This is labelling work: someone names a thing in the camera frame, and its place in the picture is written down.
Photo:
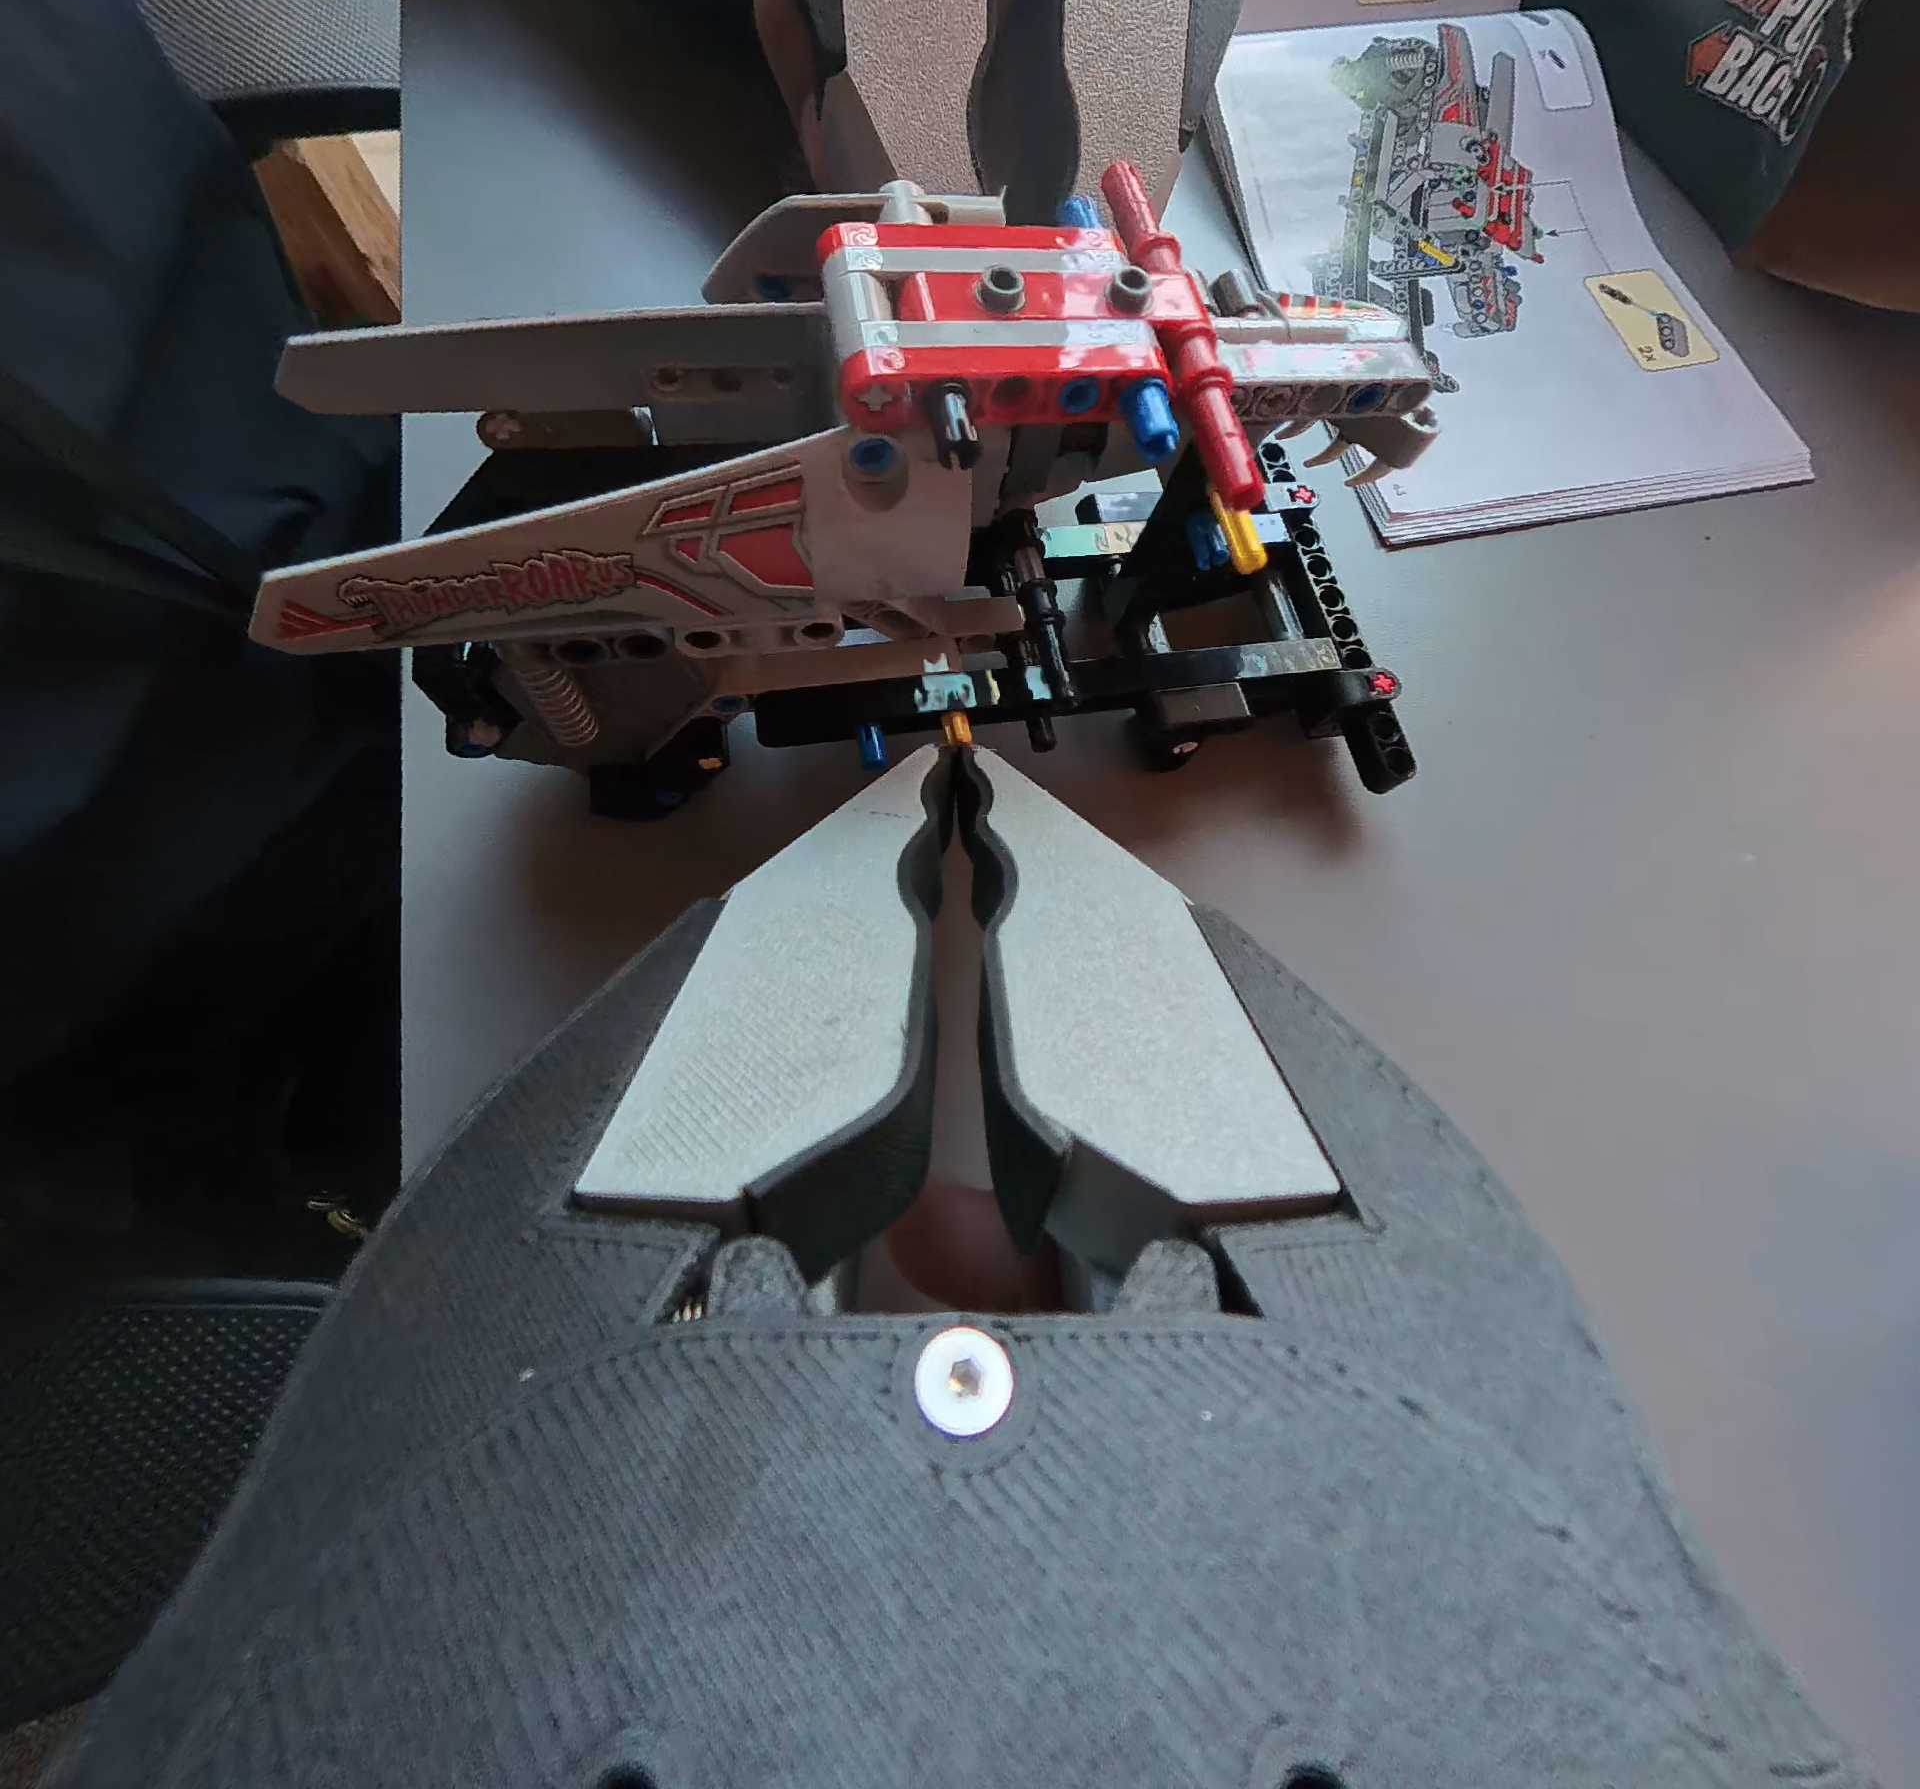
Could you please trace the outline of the person's dark clothing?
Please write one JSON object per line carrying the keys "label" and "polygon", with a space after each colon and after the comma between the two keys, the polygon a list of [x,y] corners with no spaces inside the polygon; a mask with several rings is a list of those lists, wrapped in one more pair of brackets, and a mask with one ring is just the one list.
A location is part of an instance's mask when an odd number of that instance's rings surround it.
{"label": "person's dark clothing", "polygon": [[4,1301],[335,1275],[400,1181],[400,693],[246,640],[398,532],[275,396],[250,163],[135,0],[2,0]]}

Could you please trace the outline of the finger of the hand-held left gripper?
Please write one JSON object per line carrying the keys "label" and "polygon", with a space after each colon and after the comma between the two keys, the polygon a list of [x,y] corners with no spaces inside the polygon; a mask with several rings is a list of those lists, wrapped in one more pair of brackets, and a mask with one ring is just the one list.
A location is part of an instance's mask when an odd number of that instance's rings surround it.
{"label": "finger of the hand-held left gripper", "polygon": [[1115,161],[1168,202],[1243,0],[989,0],[973,169],[1004,202],[1091,197]]}
{"label": "finger of the hand-held left gripper", "polygon": [[975,84],[990,0],[754,0],[811,184],[980,188]]}

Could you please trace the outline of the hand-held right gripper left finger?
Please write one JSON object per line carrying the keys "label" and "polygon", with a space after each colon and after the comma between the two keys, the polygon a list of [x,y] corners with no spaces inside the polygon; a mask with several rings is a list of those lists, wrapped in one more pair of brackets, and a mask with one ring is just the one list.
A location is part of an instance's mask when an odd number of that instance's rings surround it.
{"label": "hand-held right gripper left finger", "polygon": [[923,746],[736,882],[575,1183],[826,1277],[929,1165],[948,754]]}

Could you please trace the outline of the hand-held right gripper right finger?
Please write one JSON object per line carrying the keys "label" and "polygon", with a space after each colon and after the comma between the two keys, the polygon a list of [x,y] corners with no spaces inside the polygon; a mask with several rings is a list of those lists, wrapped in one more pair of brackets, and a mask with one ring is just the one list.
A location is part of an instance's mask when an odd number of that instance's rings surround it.
{"label": "hand-held right gripper right finger", "polygon": [[1189,899],[984,748],[956,753],[982,935],[989,1169],[1022,1252],[1317,1216],[1341,1183]]}

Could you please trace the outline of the lego instruction booklet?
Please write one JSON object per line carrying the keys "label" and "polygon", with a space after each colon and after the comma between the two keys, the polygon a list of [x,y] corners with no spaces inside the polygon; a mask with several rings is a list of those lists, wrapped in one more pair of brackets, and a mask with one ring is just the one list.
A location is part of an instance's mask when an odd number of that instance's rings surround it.
{"label": "lego instruction booklet", "polygon": [[1243,0],[1206,140],[1264,288],[1392,315],[1438,423],[1386,544],[1813,481],[1658,255],[1601,61],[1519,0]]}

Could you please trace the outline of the black mesh office chair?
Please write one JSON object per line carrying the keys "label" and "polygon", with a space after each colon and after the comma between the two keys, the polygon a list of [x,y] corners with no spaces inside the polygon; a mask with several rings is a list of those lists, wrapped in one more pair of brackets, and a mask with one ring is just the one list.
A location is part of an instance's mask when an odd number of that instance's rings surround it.
{"label": "black mesh office chair", "polygon": [[[400,121],[398,0],[135,5],[254,180],[275,145]],[[4,1736],[132,1654],[335,1275],[114,1273],[4,1301]]]}

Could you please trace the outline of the red grey lego vehicle model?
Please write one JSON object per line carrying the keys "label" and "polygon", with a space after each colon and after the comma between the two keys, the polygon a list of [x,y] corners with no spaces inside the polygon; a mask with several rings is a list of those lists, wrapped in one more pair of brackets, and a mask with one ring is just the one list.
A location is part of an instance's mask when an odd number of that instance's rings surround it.
{"label": "red grey lego vehicle model", "polygon": [[452,757],[571,769],[599,817],[677,810],[739,721],[883,769],[948,709],[1036,753],[1121,713],[1154,769],[1282,713],[1394,791],[1403,682],[1276,458],[1408,466],[1424,364],[1370,304],[1206,285],[1133,165],[1102,190],[794,197],[693,308],[293,338],[288,403],[489,455],[419,537],[265,574],[249,640],[403,652]]}

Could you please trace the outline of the dark printed lego box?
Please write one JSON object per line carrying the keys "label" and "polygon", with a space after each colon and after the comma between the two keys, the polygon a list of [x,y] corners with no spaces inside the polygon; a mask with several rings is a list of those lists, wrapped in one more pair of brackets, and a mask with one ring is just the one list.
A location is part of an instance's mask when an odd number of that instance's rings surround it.
{"label": "dark printed lego box", "polygon": [[1523,0],[1743,266],[1918,312],[1918,0]]}

